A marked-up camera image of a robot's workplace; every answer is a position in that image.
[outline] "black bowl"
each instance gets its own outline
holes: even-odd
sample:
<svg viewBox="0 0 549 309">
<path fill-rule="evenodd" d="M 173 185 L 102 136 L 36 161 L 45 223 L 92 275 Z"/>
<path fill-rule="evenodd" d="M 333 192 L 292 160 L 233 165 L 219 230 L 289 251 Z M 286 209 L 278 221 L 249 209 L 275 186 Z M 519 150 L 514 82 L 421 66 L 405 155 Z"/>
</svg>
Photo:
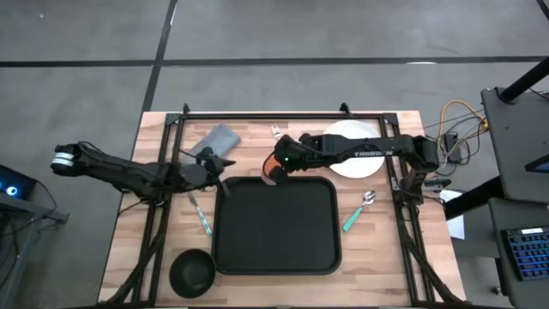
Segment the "black bowl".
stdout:
<svg viewBox="0 0 549 309">
<path fill-rule="evenodd" d="M 170 285 L 183 298 L 195 298 L 206 293 L 214 283 L 214 278 L 214 260 L 200 249 L 190 249 L 179 254 L 170 268 Z"/>
</svg>

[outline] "table leg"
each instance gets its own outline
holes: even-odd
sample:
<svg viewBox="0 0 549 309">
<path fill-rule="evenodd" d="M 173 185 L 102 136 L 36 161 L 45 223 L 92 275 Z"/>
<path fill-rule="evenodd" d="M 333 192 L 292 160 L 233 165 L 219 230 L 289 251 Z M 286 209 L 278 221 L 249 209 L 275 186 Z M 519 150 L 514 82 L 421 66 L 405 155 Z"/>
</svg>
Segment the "table leg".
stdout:
<svg viewBox="0 0 549 309">
<path fill-rule="evenodd" d="M 447 202 L 444 205 L 446 220 L 453 219 L 466 211 L 486 205 L 488 199 L 492 197 L 504 197 L 504 189 L 501 186 L 501 178 L 499 176 Z"/>
</svg>

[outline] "blue light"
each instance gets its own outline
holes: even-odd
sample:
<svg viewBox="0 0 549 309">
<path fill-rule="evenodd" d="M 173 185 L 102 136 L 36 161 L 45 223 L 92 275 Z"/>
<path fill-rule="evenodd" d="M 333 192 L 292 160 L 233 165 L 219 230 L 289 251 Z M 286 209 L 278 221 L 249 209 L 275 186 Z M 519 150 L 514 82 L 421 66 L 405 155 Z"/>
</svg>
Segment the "blue light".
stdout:
<svg viewBox="0 0 549 309">
<path fill-rule="evenodd" d="M 15 188 L 14 186 L 10 186 L 8 187 L 8 189 L 6 189 L 6 193 L 8 193 L 8 195 L 12 197 L 17 194 L 17 188 Z"/>
</svg>

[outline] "gray concrete floor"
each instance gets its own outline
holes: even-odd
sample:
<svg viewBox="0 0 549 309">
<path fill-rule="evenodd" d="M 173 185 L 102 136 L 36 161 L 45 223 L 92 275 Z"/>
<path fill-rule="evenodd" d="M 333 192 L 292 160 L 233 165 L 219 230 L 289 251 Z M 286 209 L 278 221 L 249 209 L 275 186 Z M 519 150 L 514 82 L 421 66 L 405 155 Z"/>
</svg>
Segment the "gray concrete floor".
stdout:
<svg viewBox="0 0 549 309">
<path fill-rule="evenodd" d="M 168 3 L 2 1 L 0 61 L 152 60 Z M 166 58 L 539 56 L 549 53 L 547 30 L 534 0 L 181 0 Z M 184 102 L 195 111 L 334 110 L 346 102 L 354 110 L 420 110 L 427 125 L 447 100 L 481 108 L 482 88 L 509 85 L 533 66 L 163 68 L 152 110 L 180 110 Z M 96 301 L 120 194 L 93 179 L 56 177 L 49 164 L 56 144 L 79 140 L 129 157 L 150 74 L 149 67 L 0 69 L 0 164 L 41 179 L 71 213 L 37 242 L 18 308 Z M 452 107 L 447 117 L 465 112 Z M 480 140 L 480 152 L 452 175 L 453 188 L 497 174 L 490 138 Z M 458 256 L 458 263 L 469 300 L 509 305 L 490 292 L 497 285 L 491 260 Z"/>
</svg>

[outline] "white plate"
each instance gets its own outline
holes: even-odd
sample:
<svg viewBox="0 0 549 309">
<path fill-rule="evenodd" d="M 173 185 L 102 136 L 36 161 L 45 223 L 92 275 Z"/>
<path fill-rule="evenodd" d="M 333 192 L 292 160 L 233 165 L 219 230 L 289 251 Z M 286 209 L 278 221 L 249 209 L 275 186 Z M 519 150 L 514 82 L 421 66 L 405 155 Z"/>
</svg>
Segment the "white plate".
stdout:
<svg viewBox="0 0 549 309">
<path fill-rule="evenodd" d="M 377 131 L 372 129 L 367 123 L 357 120 L 338 121 L 330 125 L 330 127 L 324 131 L 324 134 L 336 134 L 346 138 L 379 137 Z M 352 158 L 343 163 L 333 164 L 329 168 L 341 176 L 361 179 L 377 172 L 379 167 L 383 165 L 383 162 L 383 157 Z"/>
</svg>

